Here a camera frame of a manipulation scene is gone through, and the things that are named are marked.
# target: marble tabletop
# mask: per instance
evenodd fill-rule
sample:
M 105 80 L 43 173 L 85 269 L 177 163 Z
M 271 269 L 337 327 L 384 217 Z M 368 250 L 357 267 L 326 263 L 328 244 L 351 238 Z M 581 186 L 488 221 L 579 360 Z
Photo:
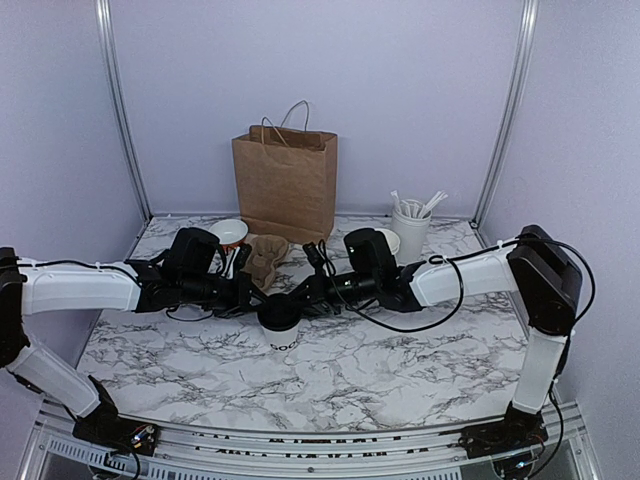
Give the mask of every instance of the marble tabletop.
M 214 217 L 156 217 L 133 258 L 151 258 L 182 227 Z M 337 217 L 328 252 L 349 270 L 342 238 L 383 217 Z M 454 256 L 480 248 L 468 222 L 434 219 L 423 254 Z M 279 267 L 271 292 L 312 273 L 299 246 Z M 442 318 L 451 304 L 419 313 L 379 308 L 376 318 L 404 328 Z M 255 315 L 171 320 L 164 313 L 104 311 L 78 369 L 101 380 L 122 413 L 178 424 L 259 431 L 402 429 L 504 413 L 526 349 L 502 294 L 465 300 L 450 321 L 397 334 L 345 312 L 303 320 L 299 345 L 274 352 Z

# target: paper bag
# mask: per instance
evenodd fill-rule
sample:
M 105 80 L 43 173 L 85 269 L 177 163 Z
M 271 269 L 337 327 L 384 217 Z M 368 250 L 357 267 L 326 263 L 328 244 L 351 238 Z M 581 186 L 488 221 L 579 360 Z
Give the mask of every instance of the paper bag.
M 232 141 L 240 215 L 255 234 L 326 240 L 336 205 L 338 136 L 254 125 Z

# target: lid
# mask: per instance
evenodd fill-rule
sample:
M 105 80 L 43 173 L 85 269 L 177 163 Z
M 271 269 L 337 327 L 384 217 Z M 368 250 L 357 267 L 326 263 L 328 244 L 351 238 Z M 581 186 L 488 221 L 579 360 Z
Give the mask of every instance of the lid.
M 270 295 L 265 306 L 258 311 L 258 321 L 267 330 L 284 332 L 295 327 L 302 318 L 302 309 L 288 295 Z

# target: marble table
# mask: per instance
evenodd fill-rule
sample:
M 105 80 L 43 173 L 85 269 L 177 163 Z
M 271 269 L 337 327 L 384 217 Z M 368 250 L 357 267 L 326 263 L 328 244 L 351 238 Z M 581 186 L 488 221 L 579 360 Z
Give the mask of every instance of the marble table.
M 133 258 L 171 245 L 179 228 L 210 227 L 214 217 L 156 217 Z M 349 269 L 342 238 L 387 226 L 382 217 L 338 217 L 328 251 Z M 434 219 L 424 254 L 480 247 L 469 224 Z M 312 273 L 299 246 L 279 268 L 272 292 Z M 374 308 L 402 327 L 442 318 L 451 304 L 413 314 Z M 79 370 L 103 382 L 122 413 L 178 424 L 254 431 L 403 429 L 499 415 L 511 400 L 526 339 L 502 294 L 465 300 L 447 323 L 396 334 L 352 313 L 303 320 L 299 345 L 274 352 L 255 315 L 184 323 L 164 313 L 104 311 Z

